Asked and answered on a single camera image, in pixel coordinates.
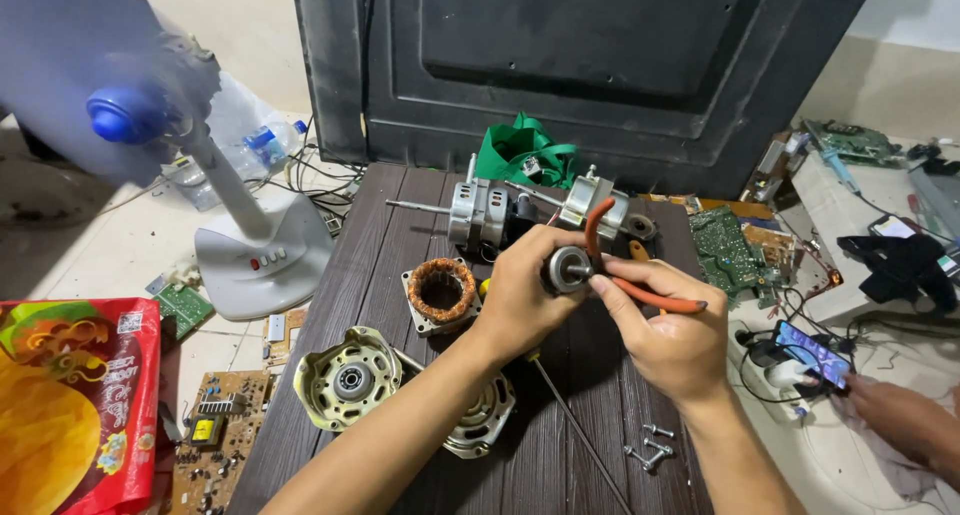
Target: orange pliers handle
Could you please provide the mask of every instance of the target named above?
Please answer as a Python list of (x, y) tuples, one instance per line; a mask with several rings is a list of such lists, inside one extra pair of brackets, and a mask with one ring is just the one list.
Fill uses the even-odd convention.
[[(613, 198), (607, 198), (594, 207), (593, 211), (586, 217), (586, 228), (583, 231), (586, 237), (586, 255), (594, 260), (593, 263), (595, 266), (603, 265), (602, 261), (600, 261), (600, 238), (597, 235), (597, 228), (600, 226), (600, 220), (607, 214), (607, 211), (610, 211), (614, 207), (615, 203), (617, 203), (617, 201)], [(610, 279), (631, 298), (653, 305), (661, 311), (692, 314), (702, 312), (707, 308), (706, 301), (665, 298), (664, 296), (658, 296), (657, 294), (639, 288), (629, 280), (624, 280), (618, 276), (611, 276)]]

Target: copper winding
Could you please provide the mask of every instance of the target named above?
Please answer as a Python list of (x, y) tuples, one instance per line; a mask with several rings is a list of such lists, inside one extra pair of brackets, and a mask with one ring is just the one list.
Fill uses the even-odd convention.
[[(460, 300), (448, 309), (442, 309), (426, 304), (421, 296), (421, 289), (431, 279), (452, 277), (460, 285)], [(410, 283), (407, 286), (407, 299), (414, 306), (414, 310), (423, 314), (427, 319), (438, 324), (453, 322), (467, 313), (474, 303), (476, 296), (476, 280), (467, 266), (450, 258), (430, 260), (414, 269), (410, 274)]]

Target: hand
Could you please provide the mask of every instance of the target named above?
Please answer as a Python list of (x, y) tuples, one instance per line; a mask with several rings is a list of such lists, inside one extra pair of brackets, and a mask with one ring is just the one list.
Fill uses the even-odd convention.
[(586, 244), (582, 233), (537, 225), (503, 251), (493, 265), (493, 276), (480, 316), (471, 331), (488, 341), (504, 364), (534, 349), (584, 300), (587, 292), (553, 297), (541, 283), (546, 258), (560, 247)]
[[(846, 377), (856, 412), (890, 447), (908, 459), (931, 466), (930, 457), (960, 442), (960, 420), (931, 398), (892, 383)], [(953, 389), (960, 404), (960, 389)]]
[(727, 296), (713, 286), (659, 260), (635, 262), (604, 254), (606, 271), (650, 286), (669, 298), (705, 300), (696, 314), (666, 314), (647, 320), (634, 301), (609, 278), (594, 275), (590, 286), (620, 328), (636, 369), (684, 406), (729, 390), (727, 382)]

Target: dark wood surface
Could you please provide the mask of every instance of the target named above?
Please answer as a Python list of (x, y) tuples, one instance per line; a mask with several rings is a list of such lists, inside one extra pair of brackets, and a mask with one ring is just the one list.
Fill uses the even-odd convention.
[[(463, 176), (372, 164), (336, 250), (310, 305), (290, 363), (310, 351), (343, 340), (352, 325), (378, 329), (387, 341), (429, 364), (454, 335), (418, 337), (400, 274), (427, 259), (462, 255), (447, 241), (447, 216), (393, 209), (385, 200), (447, 204)], [(556, 198), (563, 191), (542, 189)], [(541, 202), (544, 221), (554, 208)], [(670, 203), (631, 200), (631, 210), (659, 227), (653, 251), (678, 268), (700, 276), (684, 209)], [(478, 280), (493, 266), (471, 261)], [(707, 489), (690, 438), (673, 404), (648, 385), (600, 300), (588, 299), (543, 343), (540, 361), (589, 437), (621, 493), (637, 514), (710, 513)], [(417, 474), (394, 513), (619, 513), (610, 487), (536, 368), (513, 362), (504, 369), (516, 406), (490, 454), (462, 460), (443, 448)], [(310, 423), (283, 374), (254, 450), (246, 461), (229, 515), (252, 514), (334, 435)], [(626, 457), (623, 445), (642, 449), (642, 423), (678, 431), (674, 447), (655, 474)], [(649, 449), (642, 449), (646, 455)]]

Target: phone screen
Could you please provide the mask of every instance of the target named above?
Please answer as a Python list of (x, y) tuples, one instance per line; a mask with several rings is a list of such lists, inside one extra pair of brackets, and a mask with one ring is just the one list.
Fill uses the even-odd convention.
[(819, 359), (824, 367), (822, 373), (823, 379), (836, 385), (840, 389), (844, 389), (847, 386), (843, 376), (850, 372), (850, 363), (847, 362), (846, 359), (833, 353), (823, 345), (818, 344), (811, 339), (809, 335), (793, 325), (780, 321), (777, 326), (778, 332), (776, 333), (777, 337), (775, 340), (779, 344), (794, 344), (810, 350), (803, 351), (802, 349), (796, 348), (784, 348), (784, 351), (797, 361), (805, 365), (810, 365), (810, 369), (815, 373), (820, 373), (820, 366), (817, 364), (817, 360)]

